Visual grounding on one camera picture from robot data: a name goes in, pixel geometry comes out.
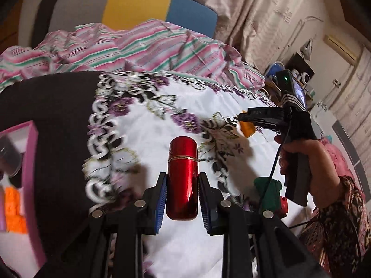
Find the silver screw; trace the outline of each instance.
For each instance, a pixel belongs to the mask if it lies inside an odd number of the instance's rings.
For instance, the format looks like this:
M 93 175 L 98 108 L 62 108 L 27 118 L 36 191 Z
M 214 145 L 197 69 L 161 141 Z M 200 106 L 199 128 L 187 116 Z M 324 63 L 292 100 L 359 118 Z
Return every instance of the silver screw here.
M 94 210 L 92 212 L 92 217 L 94 217 L 94 218 L 100 218 L 100 217 L 102 217 L 102 215 L 103 215 L 103 211 L 102 210 Z
M 265 218 L 273 218 L 273 212 L 270 211 L 270 210 L 266 210 L 266 211 L 263 212 L 263 216 Z
M 145 206 L 145 201 L 144 200 L 136 200 L 134 205 L 136 207 L 144 207 Z
M 222 206 L 222 207 L 226 207 L 226 208 L 229 208 L 229 207 L 232 206 L 232 203 L 231 203 L 229 200 L 222 200 L 222 201 L 220 202 L 220 206 Z

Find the device screen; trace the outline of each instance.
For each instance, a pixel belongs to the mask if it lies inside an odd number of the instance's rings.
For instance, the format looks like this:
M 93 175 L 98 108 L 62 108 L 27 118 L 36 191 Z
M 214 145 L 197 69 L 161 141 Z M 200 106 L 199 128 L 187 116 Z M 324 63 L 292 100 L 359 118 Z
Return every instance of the device screen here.
M 300 102 L 303 104 L 305 108 L 307 108 L 307 104 L 305 103 L 305 93 L 302 86 L 297 82 L 295 78 L 292 78 L 292 81 L 294 82 L 294 90 L 295 90 L 295 96 L 297 99 L 300 100 Z

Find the gold ring band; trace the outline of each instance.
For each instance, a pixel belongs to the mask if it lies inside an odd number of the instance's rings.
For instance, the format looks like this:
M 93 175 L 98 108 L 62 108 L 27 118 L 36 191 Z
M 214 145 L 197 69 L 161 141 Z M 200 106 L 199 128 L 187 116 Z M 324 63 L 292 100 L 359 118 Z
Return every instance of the gold ring band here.
M 197 162 L 197 159 L 191 156 L 176 156 L 176 157 L 170 158 L 168 162 L 173 161 L 173 160 L 192 160 L 192 161 Z

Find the striped bedsheet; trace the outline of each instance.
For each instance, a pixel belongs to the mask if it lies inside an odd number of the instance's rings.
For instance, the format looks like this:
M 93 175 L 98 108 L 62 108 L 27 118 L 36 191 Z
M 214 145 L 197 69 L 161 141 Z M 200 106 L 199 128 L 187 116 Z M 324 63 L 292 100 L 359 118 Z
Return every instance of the striped bedsheet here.
M 233 47 L 172 23 L 151 19 L 131 30 L 100 23 L 54 31 L 35 48 L 12 46 L 0 56 L 0 92 L 15 82 L 71 71 L 173 70 L 220 84 L 258 89 L 264 77 Z

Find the red cylinder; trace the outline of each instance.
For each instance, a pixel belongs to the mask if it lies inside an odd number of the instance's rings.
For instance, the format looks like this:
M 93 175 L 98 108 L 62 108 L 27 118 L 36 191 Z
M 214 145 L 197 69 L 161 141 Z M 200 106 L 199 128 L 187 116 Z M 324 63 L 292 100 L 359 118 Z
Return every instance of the red cylinder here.
M 167 174 L 167 216 L 175 221 L 194 219 L 198 211 L 198 156 L 192 138 L 181 136 L 171 141 Z

